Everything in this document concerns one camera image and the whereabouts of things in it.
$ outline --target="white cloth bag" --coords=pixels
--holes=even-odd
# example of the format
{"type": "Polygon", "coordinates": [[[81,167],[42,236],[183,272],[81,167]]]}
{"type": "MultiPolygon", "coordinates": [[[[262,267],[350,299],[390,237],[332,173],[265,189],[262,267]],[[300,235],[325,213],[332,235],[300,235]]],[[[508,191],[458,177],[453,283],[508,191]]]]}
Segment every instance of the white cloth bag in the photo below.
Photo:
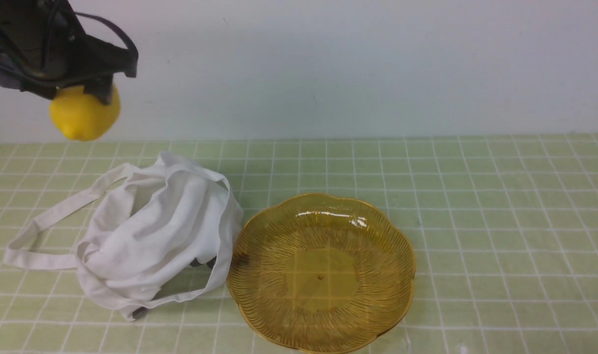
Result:
{"type": "Polygon", "coordinates": [[[129,321],[140,309],[183,302],[222,285],[229,272],[242,209],[226,177],[168,152],[148,168],[123,164],[91,188],[34,218],[10,242],[4,262],[24,269],[76,268],[86,296],[129,321]],[[38,233],[108,193],[92,216],[87,234],[71,255],[22,249],[38,233]],[[204,289],[153,300],[168,280],[197,260],[216,257],[204,289]]]}

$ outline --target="tiled countertop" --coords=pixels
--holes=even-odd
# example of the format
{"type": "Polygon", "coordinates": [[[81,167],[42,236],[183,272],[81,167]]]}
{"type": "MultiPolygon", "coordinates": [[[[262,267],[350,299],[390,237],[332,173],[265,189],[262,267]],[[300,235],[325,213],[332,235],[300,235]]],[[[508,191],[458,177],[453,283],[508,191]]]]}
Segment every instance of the tiled countertop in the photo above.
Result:
{"type": "MultiPolygon", "coordinates": [[[[370,354],[598,354],[598,135],[0,146],[0,262],[31,216],[161,150],[228,176],[250,217],[310,191],[387,211],[415,247],[415,300],[370,354]]],[[[35,249],[68,253],[96,204],[35,249]]],[[[165,292],[200,287],[187,269],[165,292]]],[[[126,323],[73,271],[0,264],[0,352],[271,354],[226,289],[126,323]]]]}

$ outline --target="black cable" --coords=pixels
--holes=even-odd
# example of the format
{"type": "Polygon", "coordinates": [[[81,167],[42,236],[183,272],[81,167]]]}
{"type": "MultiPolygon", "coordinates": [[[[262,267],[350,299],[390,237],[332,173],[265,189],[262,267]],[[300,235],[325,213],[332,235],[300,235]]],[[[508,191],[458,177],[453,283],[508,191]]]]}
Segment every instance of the black cable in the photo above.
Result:
{"type": "Polygon", "coordinates": [[[48,22],[45,25],[45,33],[43,34],[43,42],[41,43],[41,71],[43,72],[47,70],[48,61],[50,60],[50,42],[52,42],[54,22],[61,2],[61,0],[54,0],[52,9],[50,9],[50,14],[48,15],[48,22]]]}

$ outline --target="robotic arm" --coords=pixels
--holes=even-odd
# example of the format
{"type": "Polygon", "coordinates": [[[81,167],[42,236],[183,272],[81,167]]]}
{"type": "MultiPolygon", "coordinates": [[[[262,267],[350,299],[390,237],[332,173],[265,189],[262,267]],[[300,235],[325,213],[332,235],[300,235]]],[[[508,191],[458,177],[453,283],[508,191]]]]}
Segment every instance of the robotic arm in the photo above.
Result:
{"type": "Polygon", "coordinates": [[[132,40],[104,18],[75,13],[67,0],[0,0],[0,86],[54,99],[57,89],[83,87],[110,105],[113,74],[137,74],[132,40]],[[97,20],[126,46],[88,35],[78,16],[97,20]]]}

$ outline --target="grout line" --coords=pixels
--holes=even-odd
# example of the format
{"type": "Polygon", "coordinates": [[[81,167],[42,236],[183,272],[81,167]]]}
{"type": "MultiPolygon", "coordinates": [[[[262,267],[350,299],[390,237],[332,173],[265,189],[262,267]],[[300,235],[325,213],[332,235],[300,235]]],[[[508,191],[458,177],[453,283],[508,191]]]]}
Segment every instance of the grout line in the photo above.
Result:
{"type": "MultiPolygon", "coordinates": [[[[496,171],[498,171],[496,160],[493,157],[493,152],[492,152],[492,150],[490,148],[490,145],[489,145],[488,141],[486,142],[486,145],[487,145],[487,148],[488,148],[489,153],[491,155],[491,161],[493,162],[493,167],[495,168],[496,171]]],[[[515,212],[516,208],[513,207],[513,202],[511,201],[510,195],[508,194],[507,191],[505,191],[505,195],[506,195],[506,199],[508,200],[508,204],[509,204],[510,208],[512,209],[513,219],[515,219],[515,222],[517,224],[517,228],[519,228],[519,235],[521,235],[521,239],[523,240],[524,245],[526,247],[526,252],[528,253],[528,256],[530,258],[530,262],[532,262],[533,267],[535,269],[535,276],[539,280],[539,286],[541,287],[541,291],[543,292],[544,298],[547,300],[546,302],[548,304],[548,309],[550,309],[550,312],[552,313],[552,318],[554,320],[555,325],[557,325],[558,332],[559,332],[559,335],[561,337],[561,341],[563,341],[563,345],[566,348],[566,352],[567,352],[568,351],[568,345],[566,343],[566,338],[565,338],[563,332],[561,331],[561,326],[560,326],[559,320],[557,318],[557,313],[556,313],[556,311],[554,311],[554,308],[552,307],[552,303],[550,302],[550,298],[548,296],[548,291],[546,291],[545,286],[543,285],[543,280],[541,279],[541,274],[539,272],[539,267],[537,266],[537,263],[535,262],[535,258],[533,257],[532,250],[530,249],[530,246],[528,245],[528,240],[526,239],[526,236],[524,235],[524,231],[523,231],[523,228],[521,226],[521,221],[519,220],[519,218],[517,217],[517,213],[515,212]]],[[[541,205],[543,205],[543,201],[541,199],[539,199],[539,203],[541,205]]],[[[508,288],[506,289],[506,291],[507,291],[508,295],[511,296],[510,290],[508,288]]]]}
{"type": "MultiPolygon", "coordinates": [[[[406,157],[408,157],[408,145],[406,142],[404,142],[404,148],[406,150],[406,157]]],[[[417,197],[417,192],[416,192],[416,187],[415,187],[415,179],[412,179],[412,185],[413,185],[413,190],[415,191],[415,203],[417,204],[417,207],[418,207],[419,199],[417,197]]],[[[417,217],[418,217],[419,223],[421,224],[422,223],[421,211],[418,208],[417,208],[417,217]]],[[[421,228],[421,233],[422,233],[424,247],[427,248],[427,239],[425,236],[424,228],[421,228]]],[[[445,352],[449,353],[450,350],[449,350],[449,344],[447,343],[447,334],[445,333],[445,323],[443,322],[443,312],[441,311],[441,305],[438,302],[438,291],[436,290],[436,283],[434,282],[432,264],[429,261],[429,252],[428,251],[426,251],[425,256],[426,256],[426,260],[427,260],[427,268],[429,270],[429,279],[431,280],[432,288],[434,289],[434,299],[436,300],[436,307],[438,309],[438,318],[439,318],[439,321],[441,324],[441,332],[443,333],[443,345],[445,345],[445,352]]]]}
{"type": "MultiPolygon", "coordinates": [[[[436,168],[440,169],[440,166],[438,165],[438,159],[436,158],[436,146],[434,145],[434,139],[431,139],[432,141],[432,152],[434,154],[434,161],[436,163],[436,168]]],[[[458,147],[460,148],[460,153],[464,154],[463,148],[462,148],[462,144],[460,144],[460,142],[458,142],[458,147]]],[[[469,172],[469,166],[467,166],[467,164],[465,164],[465,167],[467,168],[467,172],[469,172]]],[[[450,215],[450,220],[452,222],[452,227],[454,229],[454,233],[456,234],[456,244],[458,245],[458,250],[460,253],[460,261],[462,262],[462,266],[463,269],[465,270],[465,278],[467,279],[467,286],[469,287],[469,292],[471,293],[471,301],[472,304],[474,305],[474,311],[476,311],[476,317],[478,318],[478,325],[483,325],[483,319],[480,316],[480,311],[478,310],[478,301],[476,300],[476,295],[474,294],[474,289],[471,285],[471,278],[469,276],[469,271],[467,269],[467,263],[465,262],[465,255],[462,252],[462,246],[460,245],[460,238],[458,237],[458,228],[456,227],[456,222],[454,221],[454,215],[452,214],[452,208],[450,205],[450,199],[447,196],[447,188],[445,187],[445,181],[443,180],[443,175],[438,175],[439,179],[441,180],[441,184],[443,185],[443,196],[445,197],[445,200],[447,201],[447,206],[448,206],[448,210],[449,210],[449,215],[450,215]]],[[[474,181],[473,179],[471,179],[471,175],[469,175],[470,180],[472,185],[474,185],[474,181]]],[[[476,194],[476,199],[478,200],[478,204],[480,204],[480,200],[478,199],[478,195],[476,194]]],[[[488,229],[488,225],[486,223],[486,220],[484,220],[484,226],[488,229]]],[[[506,293],[508,294],[508,285],[506,285],[506,280],[504,277],[502,277],[502,280],[504,282],[504,286],[506,288],[506,293]]],[[[517,313],[515,313],[515,307],[513,307],[513,312],[515,314],[515,318],[517,318],[517,313]]],[[[487,337],[484,333],[484,331],[481,331],[481,337],[483,338],[483,345],[484,345],[484,351],[489,354],[489,345],[487,344],[487,337]]],[[[524,341],[524,345],[526,345],[525,340],[523,339],[523,334],[521,335],[522,337],[522,341],[524,341]]]]}

